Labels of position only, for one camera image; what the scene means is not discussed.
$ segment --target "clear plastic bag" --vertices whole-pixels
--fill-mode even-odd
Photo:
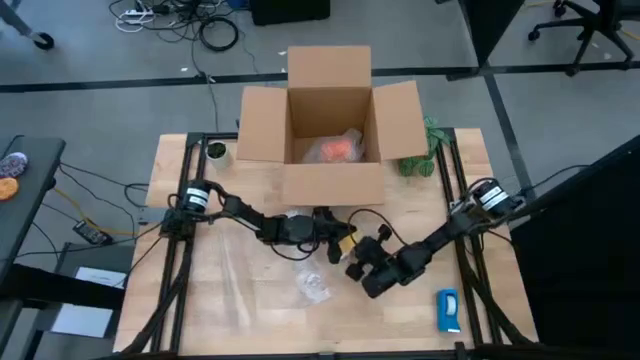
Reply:
[[[364,154],[362,133],[349,129],[341,136],[326,136],[314,141],[302,158],[305,164],[359,162]]]
[[[310,212],[310,209],[294,208],[285,214],[288,217],[293,217],[296,215],[310,215]],[[282,249],[282,251],[294,258],[301,258],[306,255],[293,246]],[[313,256],[306,260],[293,261],[292,263],[296,273],[296,285],[300,292],[307,298],[310,305],[321,303],[331,297],[331,292],[325,285],[320,269],[315,263]]]
[[[294,262],[296,270],[296,284],[300,292],[306,296],[311,305],[321,303],[331,297],[331,292],[324,283],[320,270],[309,258]]]

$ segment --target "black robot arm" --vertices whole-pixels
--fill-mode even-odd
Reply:
[[[376,298],[396,283],[408,285],[425,271],[433,254],[465,235],[482,233],[504,223],[522,202],[509,196],[494,179],[481,182],[465,194],[450,211],[447,221],[424,240],[408,244],[390,254],[382,248],[390,232],[383,226],[380,237],[363,238],[355,247],[357,263],[347,268],[355,281],[362,279],[367,295]],[[371,266],[364,274],[363,267]]]
[[[222,211],[205,214],[212,191],[215,192],[215,196],[222,206]],[[184,220],[191,220],[192,223],[209,222],[211,224],[217,219],[228,218],[252,230],[256,238],[266,245],[299,246],[301,244],[317,244],[318,242],[327,243],[327,255],[332,264],[338,263],[342,256],[339,246],[340,240],[357,230],[355,226],[337,220],[328,207],[314,208],[312,216],[265,216],[243,202],[240,197],[227,193],[220,184],[208,180],[191,181],[180,204],[181,208],[174,209],[171,214],[179,219],[178,227],[185,226]]]

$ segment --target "green plant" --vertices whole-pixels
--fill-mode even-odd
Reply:
[[[427,133],[429,150],[425,155],[398,160],[400,175],[412,176],[417,172],[421,176],[428,177],[433,174],[433,170],[435,169],[433,157],[436,155],[436,147],[438,147],[438,144],[440,143],[444,143],[446,145],[451,143],[449,135],[447,135],[442,129],[437,128],[435,126],[436,124],[437,121],[435,118],[429,116],[424,117],[424,128]]]
[[[227,146],[223,143],[215,142],[207,147],[207,155],[212,159],[221,158],[227,152]]]

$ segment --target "paper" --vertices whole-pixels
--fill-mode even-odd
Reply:
[[[80,267],[75,278],[122,289],[127,274]],[[57,333],[104,337],[113,310],[64,304],[51,328]]]

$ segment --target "cardboard box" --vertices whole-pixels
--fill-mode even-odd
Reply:
[[[287,205],[384,202],[382,161],[424,155],[427,140],[415,81],[371,87],[366,46],[290,47],[289,87],[247,86],[238,159],[283,163]],[[316,137],[363,133],[361,163],[301,164]]]

